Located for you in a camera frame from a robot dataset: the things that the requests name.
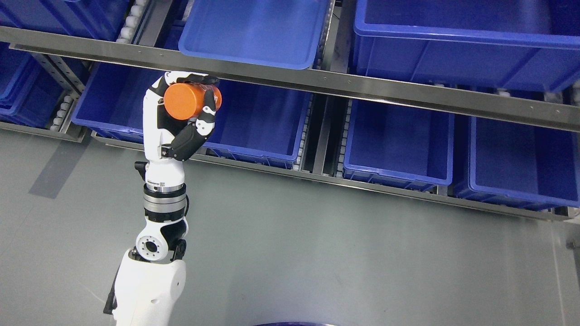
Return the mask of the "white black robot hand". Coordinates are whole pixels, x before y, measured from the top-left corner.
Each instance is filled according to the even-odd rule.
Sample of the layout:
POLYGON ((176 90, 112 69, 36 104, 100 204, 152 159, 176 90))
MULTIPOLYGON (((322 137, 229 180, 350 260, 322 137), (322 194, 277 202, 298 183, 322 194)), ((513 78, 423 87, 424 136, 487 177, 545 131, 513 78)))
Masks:
POLYGON ((144 181, 150 190, 173 192, 183 187, 183 163, 209 139, 215 128, 216 102, 207 90, 202 112, 189 120, 177 120, 167 113, 163 97, 174 83, 218 86, 218 78, 195 72, 164 72, 143 98, 144 181))

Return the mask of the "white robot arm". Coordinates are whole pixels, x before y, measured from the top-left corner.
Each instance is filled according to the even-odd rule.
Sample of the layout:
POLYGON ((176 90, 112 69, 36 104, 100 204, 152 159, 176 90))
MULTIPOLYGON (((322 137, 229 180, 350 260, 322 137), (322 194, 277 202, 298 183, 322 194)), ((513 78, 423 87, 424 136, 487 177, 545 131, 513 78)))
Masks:
POLYGON ((108 309, 117 326, 167 326, 186 284, 189 198, 183 165, 162 159, 135 167, 145 181, 145 227, 123 255, 108 309))

